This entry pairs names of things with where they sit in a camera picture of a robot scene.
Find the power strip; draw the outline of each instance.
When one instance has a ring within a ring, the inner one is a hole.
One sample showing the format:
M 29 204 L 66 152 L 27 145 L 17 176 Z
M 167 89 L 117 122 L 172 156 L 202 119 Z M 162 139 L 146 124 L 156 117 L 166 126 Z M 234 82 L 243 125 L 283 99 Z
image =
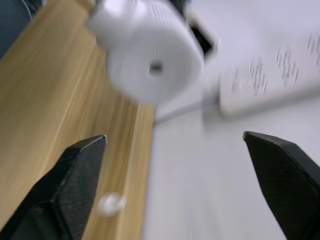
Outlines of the power strip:
M 219 105 L 233 118 L 320 95 L 320 33 L 219 75 Z

